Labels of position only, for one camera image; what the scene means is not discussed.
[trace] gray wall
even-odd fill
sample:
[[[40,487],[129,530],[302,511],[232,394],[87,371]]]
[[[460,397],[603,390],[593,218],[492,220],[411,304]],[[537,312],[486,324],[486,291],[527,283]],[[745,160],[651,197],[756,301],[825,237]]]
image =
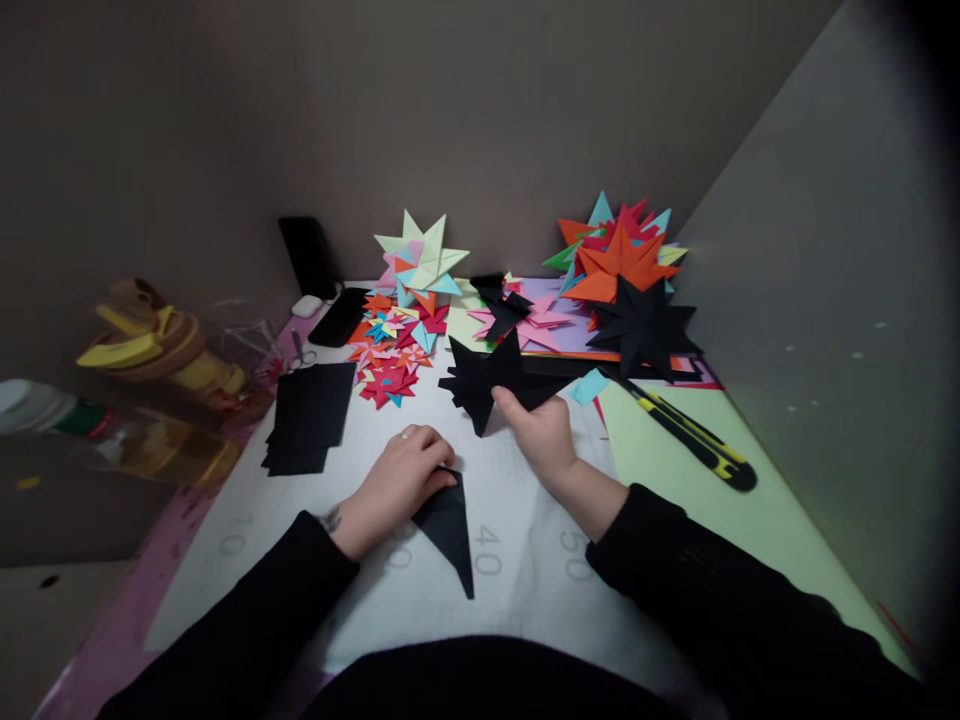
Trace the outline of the gray wall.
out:
[[[615,202],[675,227],[837,0],[173,0],[188,64],[279,207],[347,277],[374,233],[448,214],[464,273],[542,274],[556,220]]]
[[[121,404],[125,388],[73,364],[110,282],[142,274],[194,310],[244,296],[272,312],[296,297],[260,178],[137,5],[0,8],[0,378]],[[79,469],[49,443],[2,441],[0,458],[4,565],[129,557],[170,492]],[[37,474],[38,488],[16,490]]]
[[[838,556],[929,654],[956,508],[958,278],[918,57],[865,3],[838,11],[680,233],[678,299],[700,305],[692,336]]]

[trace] bottle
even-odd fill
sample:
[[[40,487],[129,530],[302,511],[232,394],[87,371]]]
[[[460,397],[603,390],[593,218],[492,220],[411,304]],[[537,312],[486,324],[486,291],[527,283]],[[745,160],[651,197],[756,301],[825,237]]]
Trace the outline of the bottle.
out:
[[[31,380],[0,382],[0,435],[70,438],[84,464],[207,488],[227,479],[240,446],[151,410],[115,410]]]

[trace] black phone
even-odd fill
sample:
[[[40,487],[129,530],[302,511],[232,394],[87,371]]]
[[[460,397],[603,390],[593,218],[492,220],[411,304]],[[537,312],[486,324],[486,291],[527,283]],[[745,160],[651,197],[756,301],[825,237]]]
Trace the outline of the black phone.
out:
[[[345,288],[307,339],[323,347],[343,347],[363,319],[367,290]]]
[[[304,295],[332,300],[337,295],[337,277],[327,238],[316,218],[283,217],[277,221],[287,254]]]

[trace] hand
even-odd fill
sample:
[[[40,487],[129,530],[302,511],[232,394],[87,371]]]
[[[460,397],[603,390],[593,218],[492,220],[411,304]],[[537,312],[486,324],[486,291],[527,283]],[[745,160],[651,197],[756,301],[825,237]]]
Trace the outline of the hand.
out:
[[[530,467],[552,490],[577,462],[567,403],[552,397],[533,412],[527,412],[507,388],[495,387],[492,394]]]
[[[359,560],[427,498],[457,484],[453,475],[437,469],[456,459],[450,443],[432,427],[408,425],[390,439],[357,491],[340,503],[340,525],[330,537],[347,557]]]

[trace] white cutting mat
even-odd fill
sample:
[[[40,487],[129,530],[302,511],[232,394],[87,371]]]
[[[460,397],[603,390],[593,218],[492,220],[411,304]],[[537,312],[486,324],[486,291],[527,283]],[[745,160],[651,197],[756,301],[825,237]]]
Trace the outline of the white cutting mat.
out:
[[[324,362],[339,356],[321,351]],[[268,478],[260,467],[273,411],[251,438],[204,520],[147,635],[162,650],[206,613],[287,530],[300,510],[321,513],[362,482],[387,440],[406,425],[438,428],[463,472],[476,598],[408,523],[363,561],[304,657],[339,672],[377,650],[470,634],[523,637],[623,675],[661,695],[696,693],[683,658],[655,623],[607,587],[583,559],[586,538],[530,471],[495,408],[478,438],[437,380],[453,365],[440,348],[403,407],[351,398],[343,443],[321,475]],[[568,400],[578,455],[615,473],[595,408]]]

